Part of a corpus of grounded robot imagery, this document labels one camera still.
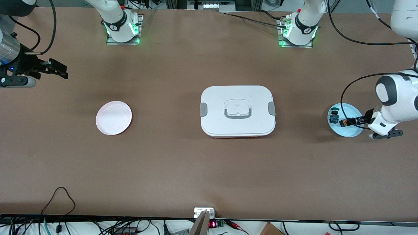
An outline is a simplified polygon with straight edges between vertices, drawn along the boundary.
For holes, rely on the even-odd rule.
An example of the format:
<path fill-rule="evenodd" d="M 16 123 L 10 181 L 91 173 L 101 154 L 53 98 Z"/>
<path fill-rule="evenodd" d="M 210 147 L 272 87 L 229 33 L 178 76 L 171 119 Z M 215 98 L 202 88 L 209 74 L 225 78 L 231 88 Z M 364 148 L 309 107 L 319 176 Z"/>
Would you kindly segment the pink round plate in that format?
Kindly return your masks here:
<path fill-rule="evenodd" d="M 122 101 L 111 101 L 99 109 L 95 122 L 101 133 L 119 135 L 131 125 L 132 110 Z"/>

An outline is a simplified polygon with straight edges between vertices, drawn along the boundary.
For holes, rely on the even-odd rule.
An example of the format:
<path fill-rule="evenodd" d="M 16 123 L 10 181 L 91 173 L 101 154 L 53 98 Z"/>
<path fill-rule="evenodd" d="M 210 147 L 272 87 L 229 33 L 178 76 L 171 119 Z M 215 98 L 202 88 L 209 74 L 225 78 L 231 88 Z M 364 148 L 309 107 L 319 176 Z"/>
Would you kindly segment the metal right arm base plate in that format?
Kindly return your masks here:
<path fill-rule="evenodd" d="M 140 44 L 140 36 L 142 32 L 142 20 L 143 15 L 137 15 L 137 13 L 133 13 L 134 16 L 130 17 L 130 21 L 133 21 L 134 24 L 129 23 L 130 30 L 134 34 L 134 36 L 126 42 L 117 42 L 111 37 L 111 31 L 109 28 L 106 27 L 107 37 L 106 37 L 106 45 L 139 45 Z"/>

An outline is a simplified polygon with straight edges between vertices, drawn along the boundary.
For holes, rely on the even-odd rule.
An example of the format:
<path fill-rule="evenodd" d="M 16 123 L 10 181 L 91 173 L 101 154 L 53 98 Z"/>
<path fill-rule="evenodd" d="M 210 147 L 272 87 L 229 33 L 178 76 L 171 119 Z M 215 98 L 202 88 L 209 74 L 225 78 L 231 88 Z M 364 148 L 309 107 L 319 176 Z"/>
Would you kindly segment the light blue round plate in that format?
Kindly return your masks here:
<path fill-rule="evenodd" d="M 355 117 L 360 117 L 361 113 L 360 111 L 348 104 L 348 103 L 337 103 L 333 106 L 330 107 L 330 109 L 332 107 L 337 107 L 339 108 L 339 121 L 342 119 L 347 119 L 347 118 L 355 118 Z M 329 114 L 330 114 L 330 110 L 328 111 L 328 115 L 327 115 L 327 122 L 328 125 L 330 127 L 330 129 L 337 135 L 342 136 L 342 137 L 356 137 L 357 135 L 359 135 L 363 129 L 360 127 L 355 127 L 355 126 L 347 126 L 347 127 L 341 127 L 339 123 L 337 124 L 332 124 L 329 123 Z"/>

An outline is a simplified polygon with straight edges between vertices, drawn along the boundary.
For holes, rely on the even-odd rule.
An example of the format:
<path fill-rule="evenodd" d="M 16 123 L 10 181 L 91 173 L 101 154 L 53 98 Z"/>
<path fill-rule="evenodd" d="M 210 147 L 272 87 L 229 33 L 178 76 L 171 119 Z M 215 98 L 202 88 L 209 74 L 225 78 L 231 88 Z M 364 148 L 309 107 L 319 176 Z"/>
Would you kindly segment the red clip lead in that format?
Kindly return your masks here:
<path fill-rule="evenodd" d="M 224 223 L 231 227 L 232 229 L 244 232 L 246 235 L 250 235 L 245 229 L 243 229 L 242 227 L 240 227 L 238 224 L 232 222 L 231 220 L 224 220 Z"/>

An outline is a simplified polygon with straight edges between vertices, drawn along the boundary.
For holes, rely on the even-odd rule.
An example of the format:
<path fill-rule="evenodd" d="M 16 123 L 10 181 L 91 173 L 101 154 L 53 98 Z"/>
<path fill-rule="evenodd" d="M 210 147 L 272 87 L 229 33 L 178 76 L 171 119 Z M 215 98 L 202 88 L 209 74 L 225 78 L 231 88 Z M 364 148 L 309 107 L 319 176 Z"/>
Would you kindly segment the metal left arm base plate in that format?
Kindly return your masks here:
<path fill-rule="evenodd" d="M 296 45 L 292 42 L 290 42 L 288 40 L 288 38 L 286 38 L 285 36 L 289 34 L 292 25 L 288 25 L 287 27 L 285 25 L 280 25 L 279 19 L 276 20 L 276 23 L 278 24 L 277 27 L 277 33 L 278 33 L 278 45 L 279 47 L 283 47 L 283 48 L 312 48 L 313 47 L 313 41 L 315 38 L 315 32 L 318 29 L 318 27 L 316 27 L 316 29 L 314 30 L 312 37 L 309 41 L 308 44 L 306 45 Z"/>

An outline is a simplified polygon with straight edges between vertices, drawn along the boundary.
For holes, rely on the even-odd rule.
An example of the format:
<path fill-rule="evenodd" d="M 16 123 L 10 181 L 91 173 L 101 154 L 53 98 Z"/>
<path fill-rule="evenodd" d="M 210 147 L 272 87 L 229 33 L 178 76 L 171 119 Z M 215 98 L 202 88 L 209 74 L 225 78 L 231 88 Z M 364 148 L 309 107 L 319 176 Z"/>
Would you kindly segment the grey angled bar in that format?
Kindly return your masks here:
<path fill-rule="evenodd" d="M 210 221 L 210 210 L 200 211 L 188 235 L 208 235 L 208 226 Z"/>

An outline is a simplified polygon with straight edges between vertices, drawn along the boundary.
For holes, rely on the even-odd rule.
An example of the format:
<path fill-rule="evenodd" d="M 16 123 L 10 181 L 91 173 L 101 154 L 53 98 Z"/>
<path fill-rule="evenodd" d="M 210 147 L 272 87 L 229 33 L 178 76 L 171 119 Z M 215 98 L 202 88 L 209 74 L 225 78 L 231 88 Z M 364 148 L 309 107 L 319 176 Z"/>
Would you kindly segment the brown cardboard box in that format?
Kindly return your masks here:
<path fill-rule="evenodd" d="M 260 235 L 286 235 L 280 229 L 278 229 L 275 225 L 270 222 L 267 222 Z"/>

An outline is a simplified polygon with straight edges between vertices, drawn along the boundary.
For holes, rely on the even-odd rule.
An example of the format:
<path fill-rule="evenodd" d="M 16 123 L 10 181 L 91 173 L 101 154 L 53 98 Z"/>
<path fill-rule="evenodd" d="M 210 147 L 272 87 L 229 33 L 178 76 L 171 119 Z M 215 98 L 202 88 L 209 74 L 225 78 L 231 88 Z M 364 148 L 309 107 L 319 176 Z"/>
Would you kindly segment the white power strip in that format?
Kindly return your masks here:
<path fill-rule="evenodd" d="M 216 9 L 216 10 L 227 10 L 230 2 L 200 2 L 200 6 L 202 6 L 203 9 Z"/>

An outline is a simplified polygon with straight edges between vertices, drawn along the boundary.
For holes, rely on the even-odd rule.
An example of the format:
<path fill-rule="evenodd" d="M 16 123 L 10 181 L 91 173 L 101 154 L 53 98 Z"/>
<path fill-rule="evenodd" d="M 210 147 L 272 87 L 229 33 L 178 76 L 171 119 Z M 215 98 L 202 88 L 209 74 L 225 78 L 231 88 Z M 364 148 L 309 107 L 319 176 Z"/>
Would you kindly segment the white lunch box grey clips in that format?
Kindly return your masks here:
<path fill-rule="evenodd" d="M 211 137 L 266 136 L 276 127 L 276 108 L 264 86 L 211 86 L 201 94 L 200 118 Z"/>

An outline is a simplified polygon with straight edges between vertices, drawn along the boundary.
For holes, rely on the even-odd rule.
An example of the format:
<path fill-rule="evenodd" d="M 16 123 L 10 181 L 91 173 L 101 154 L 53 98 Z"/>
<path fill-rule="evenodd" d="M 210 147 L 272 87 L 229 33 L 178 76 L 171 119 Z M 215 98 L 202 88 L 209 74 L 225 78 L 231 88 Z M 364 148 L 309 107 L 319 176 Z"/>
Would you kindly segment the small white box device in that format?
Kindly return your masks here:
<path fill-rule="evenodd" d="M 197 217 L 200 215 L 203 211 L 209 211 L 210 219 L 214 219 L 216 217 L 216 211 L 213 207 L 195 207 L 194 208 L 194 219 L 197 219 Z"/>

